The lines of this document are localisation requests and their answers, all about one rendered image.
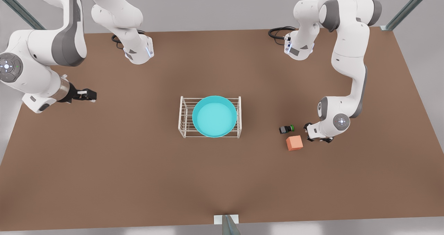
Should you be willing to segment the orange cube block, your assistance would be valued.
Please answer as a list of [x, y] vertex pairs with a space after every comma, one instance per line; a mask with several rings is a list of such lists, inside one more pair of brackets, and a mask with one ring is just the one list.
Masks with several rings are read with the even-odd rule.
[[304, 147], [301, 136], [290, 136], [286, 139], [288, 151], [297, 151]]

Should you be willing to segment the silver frame post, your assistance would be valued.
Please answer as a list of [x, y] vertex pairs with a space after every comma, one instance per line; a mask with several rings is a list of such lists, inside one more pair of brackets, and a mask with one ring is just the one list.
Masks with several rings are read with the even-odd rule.
[[222, 235], [241, 235], [237, 224], [239, 224], [239, 215], [215, 215], [214, 224], [222, 225]]
[[393, 31], [423, 0], [409, 0], [404, 7], [385, 25], [381, 31]]
[[17, 0], [2, 0], [10, 9], [12, 9], [22, 20], [35, 30], [46, 30], [46, 28], [30, 14]]

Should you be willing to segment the cyan round plate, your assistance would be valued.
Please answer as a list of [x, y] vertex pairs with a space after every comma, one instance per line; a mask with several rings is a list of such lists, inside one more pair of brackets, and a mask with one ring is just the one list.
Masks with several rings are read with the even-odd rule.
[[206, 137], [223, 137], [231, 132], [238, 119], [234, 104], [227, 98], [212, 95], [194, 107], [192, 121], [196, 130]]

